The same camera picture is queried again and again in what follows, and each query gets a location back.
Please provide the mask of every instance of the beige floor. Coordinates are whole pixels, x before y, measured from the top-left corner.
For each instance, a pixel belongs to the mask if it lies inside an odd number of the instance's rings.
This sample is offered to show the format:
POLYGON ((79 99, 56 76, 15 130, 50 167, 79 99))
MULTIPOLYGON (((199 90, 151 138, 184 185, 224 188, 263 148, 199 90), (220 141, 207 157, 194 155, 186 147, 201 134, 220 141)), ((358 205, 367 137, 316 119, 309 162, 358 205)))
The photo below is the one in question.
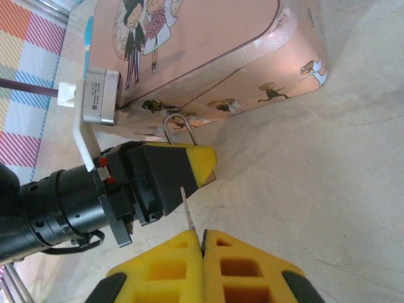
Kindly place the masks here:
MULTIPOLYGON (((218 180, 190 199, 192 215, 199 232, 220 229, 300 266, 326 302, 404 302, 404 1, 320 2, 328 82, 199 128, 200 142, 217 150, 218 180)), ((66 111, 50 107, 52 148, 41 148, 36 179, 80 164, 66 148, 66 111)), ((110 268, 187 223, 180 208, 135 226, 123 249, 105 229, 100 249, 38 254, 19 271, 38 302, 83 302, 110 268)))

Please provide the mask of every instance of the pink tin box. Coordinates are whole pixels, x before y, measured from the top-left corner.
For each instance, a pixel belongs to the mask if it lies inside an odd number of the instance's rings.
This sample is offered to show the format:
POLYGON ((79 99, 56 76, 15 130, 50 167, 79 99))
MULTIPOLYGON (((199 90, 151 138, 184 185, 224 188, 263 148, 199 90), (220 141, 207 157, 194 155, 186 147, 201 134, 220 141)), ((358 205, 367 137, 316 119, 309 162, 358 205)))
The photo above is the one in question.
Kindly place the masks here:
POLYGON ((315 90, 320 28, 316 0, 100 0, 88 64, 123 80, 118 126, 103 131, 152 140, 172 111, 199 127, 315 90))

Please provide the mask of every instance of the plaid fabric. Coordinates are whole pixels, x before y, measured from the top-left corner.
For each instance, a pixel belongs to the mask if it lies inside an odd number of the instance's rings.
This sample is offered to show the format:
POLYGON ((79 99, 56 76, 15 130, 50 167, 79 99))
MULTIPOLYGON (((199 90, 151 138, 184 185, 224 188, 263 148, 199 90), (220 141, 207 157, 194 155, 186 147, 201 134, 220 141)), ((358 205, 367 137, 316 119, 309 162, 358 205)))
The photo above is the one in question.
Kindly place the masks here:
MULTIPOLYGON (((0 78, 53 87, 65 27, 51 17, 0 0, 0 78)), ((30 182, 49 97, 0 88, 0 161, 30 182)))

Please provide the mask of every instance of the checkered tablecloth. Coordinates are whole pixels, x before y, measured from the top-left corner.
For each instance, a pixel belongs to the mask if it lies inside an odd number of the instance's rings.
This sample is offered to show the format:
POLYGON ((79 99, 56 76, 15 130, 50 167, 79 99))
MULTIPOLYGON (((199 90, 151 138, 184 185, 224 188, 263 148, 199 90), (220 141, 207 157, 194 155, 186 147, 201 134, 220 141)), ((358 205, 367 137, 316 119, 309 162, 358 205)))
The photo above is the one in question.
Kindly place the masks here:
MULTIPOLYGON (((66 26, 0 0, 0 77, 53 87, 66 26)), ((49 97, 0 88, 0 161, 30 182, 44 130, 49 97)))

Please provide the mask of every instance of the black cable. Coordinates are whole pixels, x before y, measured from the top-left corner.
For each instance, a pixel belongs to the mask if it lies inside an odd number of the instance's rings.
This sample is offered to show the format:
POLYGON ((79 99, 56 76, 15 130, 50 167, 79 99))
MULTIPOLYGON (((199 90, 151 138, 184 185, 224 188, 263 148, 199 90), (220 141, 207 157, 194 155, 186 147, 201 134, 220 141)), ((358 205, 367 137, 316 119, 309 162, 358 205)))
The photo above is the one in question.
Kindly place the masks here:
POLYGON ((85 251, 89 251, 90 249, 96 248, 97 246, 100 246, 104 239, 105 239, 105 234, 101 232, 100 230, 95 230, 90 235, 94 235, 97 237, 99 240, 89 243, 89 245, 85 247, 69 247, 69 248, 48 248, 42 253, 44 254, 49 254, 52 256, 61 256, 63 254, 77 254, 77 253, 83 253, 85 251))

